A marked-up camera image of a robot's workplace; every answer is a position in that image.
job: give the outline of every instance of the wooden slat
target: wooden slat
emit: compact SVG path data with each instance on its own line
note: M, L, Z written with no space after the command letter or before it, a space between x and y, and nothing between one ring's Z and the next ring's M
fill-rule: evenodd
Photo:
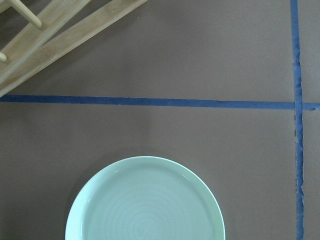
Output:
M146 1L147 0L112 0L47 42L39 48L21 68L17 69L6 82L0 84L0 96L14 89Z
M0 0L0 13L10 8L10 4L6 0Z
M37 16L42 21L38 29L28 24L1 51L7 56L0 62L0 84L24 63L39 47L48 41L64 24L78 13L90 0L52 0Z

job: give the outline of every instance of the ceramic plate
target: ceramic plate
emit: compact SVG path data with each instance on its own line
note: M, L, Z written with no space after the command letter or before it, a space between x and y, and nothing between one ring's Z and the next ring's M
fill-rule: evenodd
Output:
M71 207L66 240L225 240L218 203L186 167L160 157L117 161Z

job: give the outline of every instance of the plate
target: plate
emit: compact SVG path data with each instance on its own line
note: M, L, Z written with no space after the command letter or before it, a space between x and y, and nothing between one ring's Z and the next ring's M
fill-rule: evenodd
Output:
M174 161L137 156L95 174L75 198L65 240L225 240L206 184Z

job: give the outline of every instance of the plate rim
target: plate rim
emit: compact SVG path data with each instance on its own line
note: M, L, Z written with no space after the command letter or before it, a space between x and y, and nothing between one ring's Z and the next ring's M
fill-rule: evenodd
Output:
M124 162L127 162L127 161L134 161L134 160L141 160L141 159L157 159L157 160L161 160L161 161L166 161L170 164L173 164L173 165L176 165L182 169L184 169L185 171L189 172L191 175L193 175L198 181L200 181L200 183L205 187L206 191L208 191L208 193L210 194L211 198L213 199L214 203L215 203L215 206L217 207L217 210L218 210L218 213L219 213L219 218L221 220L221 225L222 225L222 231L223 231L223 239L219 239L219 240L226 240L226 229L225 229L225 221L224 221L224 218L223 218L223 215L222 215L222 212L221 212L221 208L218 204L218 201L217 199L215 198L214 194L212 193L212 191L210 190L210 188L207 186L207 184L197 175L195 174L193 171L191 171L189 168L183 166L182 164L176 162L176 161L173 161L173 160L170 160L170 159L167 159L167 158L164 158L164 157L159 157L159 156L151 156L151 155L141 155L141 156L132 156L132 157L127 157L127 158L124 158L124 159L121 159L121 160L118 160L118 161L115 161L105 167L103 167L102 169L100 169L98 172L96 172L94 175L92 175L92 177L90 177L90 179L82 186L82 188L80 189L80 191L77 193L76 197L74 198L73 202L72 202L72 205L71 205L71 208L69 210L69 213L68 213L68 216L67 216L67 220L66 220L66 224L65 224L65 234L64 234L64 239L65 240L72 240L71 238L67 237L67 234L68 234L68 225L70 225L70 217L71 217L71 214L72 214L72 211L73 211L73 208L74 208L74 205L77 201L77 199L79 199L79 196L86 190L86 187L90 184L90 182L93 182L95 181L95 179L97 178L98 175L101 175L102 172L106 171L105 169L110 169L116 165L121 165L123 164Z

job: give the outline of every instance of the blue painter's tape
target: blue painter's tape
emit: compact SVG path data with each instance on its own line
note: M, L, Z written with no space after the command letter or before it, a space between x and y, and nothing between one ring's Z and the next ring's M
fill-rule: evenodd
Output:
M293 51L294 74L294 108L295 108L295 134L296 134L296 239L304 239L304 145L303 145L303 96L302 78L300 66L300 40L298 0L290 0L291 7L291 31Z
M48 104L98 104L128 106L167 106L230 109L294 110L293 102L277 101L218 101L202 99L139 98L106 96L48 96L48 95L4 95L0 102L48 103Z
M320 110L320 103L318 102L304 102L303 104L303 110Z

